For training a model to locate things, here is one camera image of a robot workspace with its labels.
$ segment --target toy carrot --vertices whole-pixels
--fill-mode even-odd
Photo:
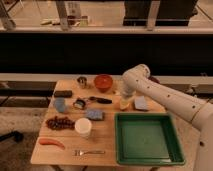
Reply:
[[[38,142],[41,145],[56,145],[59,148],[61,148],[62,150],[65,150],[65,146],[61,142],[51,139],[51,138],[40,138],[38,140]]]

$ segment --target black chair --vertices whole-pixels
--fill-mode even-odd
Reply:
[[[188,26],[189,20],[196,15],[197,0],[161,0],[157,26]],[[125,1],[124,26],[146,25],[151,0]]]

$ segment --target white cup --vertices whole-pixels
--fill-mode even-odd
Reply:
[[[81,137],[89,138],[92,130],[92,122],[87,118],[80,118],[75,122],[75,130]]]

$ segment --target red bowl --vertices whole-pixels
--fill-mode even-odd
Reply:
[[[100,74],[95,77],[94,84],[100,92],[104,93],[112,87],[113,79],[108,74]]]

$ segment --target black wall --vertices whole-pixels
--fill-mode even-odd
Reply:
[[[213,35],[0,33],[0,72],[213,76]]]

